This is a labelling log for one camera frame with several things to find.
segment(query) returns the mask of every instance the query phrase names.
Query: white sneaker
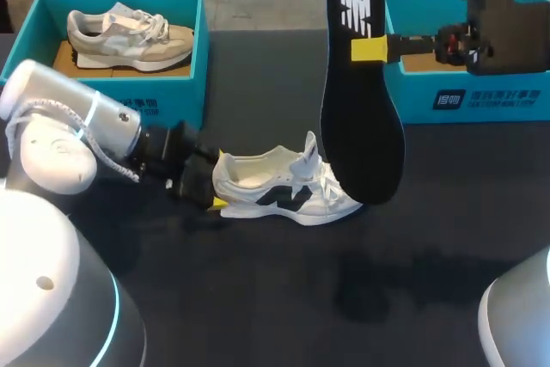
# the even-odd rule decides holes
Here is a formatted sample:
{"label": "white sneaker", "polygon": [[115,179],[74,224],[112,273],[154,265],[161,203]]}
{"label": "white sneaker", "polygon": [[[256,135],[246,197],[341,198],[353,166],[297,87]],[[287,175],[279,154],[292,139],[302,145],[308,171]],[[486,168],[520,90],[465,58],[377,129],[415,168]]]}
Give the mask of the white sneaker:
{"label": "white sneaker", "polygon": [[190,28],[170,25],[161,15],[122,3],[102,15],[73,10],[67,17],[67,34],[78,53],[79,68],[131,66],[152,72],[178,64],[193,50]]}
{"label": "white sneaker", "polygon": [[361,207],[347,196],[308,132],[303,153],[278,146],[259,156],[222,154],[212,181],[217,196],[228,202],[222,217],[282,215],[301,225],[321,225]]}

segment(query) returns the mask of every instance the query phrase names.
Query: black logo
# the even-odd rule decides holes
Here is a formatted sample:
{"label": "black logo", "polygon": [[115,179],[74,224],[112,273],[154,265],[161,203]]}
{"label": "black logo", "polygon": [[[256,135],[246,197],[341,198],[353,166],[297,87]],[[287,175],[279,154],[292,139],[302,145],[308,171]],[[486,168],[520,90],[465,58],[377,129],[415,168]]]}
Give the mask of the black logo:
{"label": "black logo", "polygon": [[465,89],[446,89],[437,92],[433,109],[436,111],[448,111],[458,109],[464,101]]}
{"label": "black logo", "polygon": [[311,148],[311,150],[308,153],[308,157],[307,157],[308,161],[311,159],[311,156],[313,156],[314,153],[315,153],[315,146]]}
{"label": "black logo", "polygon": [[311,198],[311,190],[302,187],[299,193],[292,198],[292,187],[273,187],[266,195],[256,201],[258,205],[271,205],[277,203],[279,208],[296,212]]}

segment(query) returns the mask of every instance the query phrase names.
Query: shoe tongue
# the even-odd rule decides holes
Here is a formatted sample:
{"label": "shoe tongue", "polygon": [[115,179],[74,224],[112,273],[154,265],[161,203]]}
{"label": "shoe tongue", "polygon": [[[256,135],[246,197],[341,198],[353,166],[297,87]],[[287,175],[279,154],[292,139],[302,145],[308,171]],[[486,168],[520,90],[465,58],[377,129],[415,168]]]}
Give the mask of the shoe tongue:
{"label": "shoe tongue", "polygon": [[315,170],[319,167],[319,161],[317,139],[315,134],[309,131],[303,153],[290,165],[290,171],[302,178],[313,178]]}
{"label": "shoe tongue", "polygon": [[111,10],[109,10],[103,17],[103,23],[101,29],[105,32],[111,27],[113,23],[117,23],[124,28],[130,30],[145,29],[147,23],[139,23],[137,19],[134,19],[134,10],[128,8],[124,4],[117,2]]}

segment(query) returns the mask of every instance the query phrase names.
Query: black insole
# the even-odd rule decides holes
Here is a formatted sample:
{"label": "black insole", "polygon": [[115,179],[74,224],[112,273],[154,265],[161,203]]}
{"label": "black insole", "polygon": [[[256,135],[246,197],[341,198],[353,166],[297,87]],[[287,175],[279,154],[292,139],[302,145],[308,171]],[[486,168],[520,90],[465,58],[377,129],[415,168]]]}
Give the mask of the black insole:
{"label": "black insole", "polygon": [[405,137],[383,63],[352,62],[351,40],[385,34],[385,0],[327,0],[328,67],[321,109],[327,161],[342,189],[378,205],[399,186]]}

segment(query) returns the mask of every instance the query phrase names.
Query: white cable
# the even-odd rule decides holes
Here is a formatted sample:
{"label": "white cable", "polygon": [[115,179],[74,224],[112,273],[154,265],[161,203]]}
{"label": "white cable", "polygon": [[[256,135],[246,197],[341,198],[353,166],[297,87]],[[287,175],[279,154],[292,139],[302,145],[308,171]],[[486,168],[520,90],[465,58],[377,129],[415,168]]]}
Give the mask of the white cable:
{"label": "white cable", "polygon": [[103,163],[105,163],[110,169],[113,169],[119,174],[127,178],[130,178],[134,182],[139,182],[139,175],[134,173],[131,169],[125,168],[122,165],[118,165],[118,163],[113,161],[109,156],[107,156],[105,152],[103,152],[100,145],[97,143],[94,136],[92,135],[92,132],[90,131],[89,127],[86,125],[84,120],[80,117],[80,115],[78,115],[78,113],[73,111],[70,107],[66,106],[64,103],[53,101],[51,99],[37,99],[34,101],[26,102],[21,107],[18,107],[17,110],[14,112],[14,114],[11,117],[11,120],[6,126],[6,138],[8,139],[8,151],[9,151],[10,158],[13,156],[13,153],[14,153],[16,126],[21,122],[28,122],[29,120],[32,120],[33,118],[31,116],[23,116],[23,115],[35,107],[55,107],[61,112],[69,115],[69,117],[72,120],[74,120],[75,123],[78,125],[78,127],[84,132],[84,136],[88,141],[88,145],[90,146],[92,151],[95,153],[95,155]]}

